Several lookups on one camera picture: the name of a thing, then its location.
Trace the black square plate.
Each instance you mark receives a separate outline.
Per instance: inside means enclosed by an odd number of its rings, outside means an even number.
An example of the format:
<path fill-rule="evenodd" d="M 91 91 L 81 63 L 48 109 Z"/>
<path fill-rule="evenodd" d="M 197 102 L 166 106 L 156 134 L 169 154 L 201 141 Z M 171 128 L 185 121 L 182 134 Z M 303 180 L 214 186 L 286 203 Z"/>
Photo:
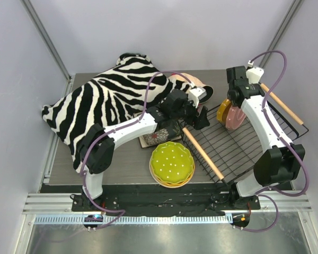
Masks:
<path fill-rule="evenodd" d="M 178 120 L 168 120 L 155 132 L 138 137 L 141 148 L 157 146 L 168 141 L 178 141 L 181 138 L 182 129 Z"/>

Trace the green dotted plate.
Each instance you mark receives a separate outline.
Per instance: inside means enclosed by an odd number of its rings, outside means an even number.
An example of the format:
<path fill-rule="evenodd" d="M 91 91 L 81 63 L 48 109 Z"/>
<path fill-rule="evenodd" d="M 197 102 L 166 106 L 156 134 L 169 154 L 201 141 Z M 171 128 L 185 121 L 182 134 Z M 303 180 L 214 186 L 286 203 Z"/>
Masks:
<path fill-rule="evenodd" d="M 195 171 L 190 150 L 181 143 L 171 141 L 155 148 L 149 165 L 157 179 L 173 185 L 190 179 Z"/>

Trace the yellow cream round plate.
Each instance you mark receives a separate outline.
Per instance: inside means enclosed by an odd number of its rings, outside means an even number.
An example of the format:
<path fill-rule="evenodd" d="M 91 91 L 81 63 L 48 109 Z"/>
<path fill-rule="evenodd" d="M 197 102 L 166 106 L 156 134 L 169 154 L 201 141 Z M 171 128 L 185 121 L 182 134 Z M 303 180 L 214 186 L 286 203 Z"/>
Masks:
<path fill-rule="evenodd" d="M 150 159 L 149 171 L 153 179 L 163 187 L 179 188 L 186 185 L 195 173 L 193 159 Z"/>

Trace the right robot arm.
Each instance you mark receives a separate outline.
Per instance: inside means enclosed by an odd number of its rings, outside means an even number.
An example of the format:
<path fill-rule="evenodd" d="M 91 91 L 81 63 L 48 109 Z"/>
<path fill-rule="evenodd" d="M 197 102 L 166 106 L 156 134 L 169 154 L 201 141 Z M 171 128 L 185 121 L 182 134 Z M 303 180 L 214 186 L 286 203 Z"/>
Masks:
<path fill-rule="evenodd" d="M 293 143 L 271 112 L 260 84 L 263 73 L 259 67 L 226 70 L 227 97 L 249 119 L 262 148 L 253 172 L 231 185 L 228 201 L 235 209 L 242 208 L 265 188 L 296 179 L 305 156 L 304 147 Z"/>

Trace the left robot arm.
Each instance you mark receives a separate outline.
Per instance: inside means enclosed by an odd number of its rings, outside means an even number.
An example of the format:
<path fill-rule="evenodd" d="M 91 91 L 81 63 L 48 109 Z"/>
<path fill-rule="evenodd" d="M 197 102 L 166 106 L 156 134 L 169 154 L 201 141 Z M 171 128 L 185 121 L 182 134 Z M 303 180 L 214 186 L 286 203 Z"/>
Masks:
<path fill-rule="evenodd" d="M 200 102 L 206 97 L 207 92 L 202 87 L 192 88 L 187 93 L 175 89 L 163 102 L 144 110 L 138 117 L 112 126 L 91 126 L 78 147 L 86 195 L 84 205 L 90 211 L 102 206 L 103 173 L 110 167 L 114 151 L 124 143 L 162 130 L 167 130 L 171 139 L 181 133 L 180 121 L 196 130 L 209 126 L 208 109 L 203 107 L 198 111 Z"/>

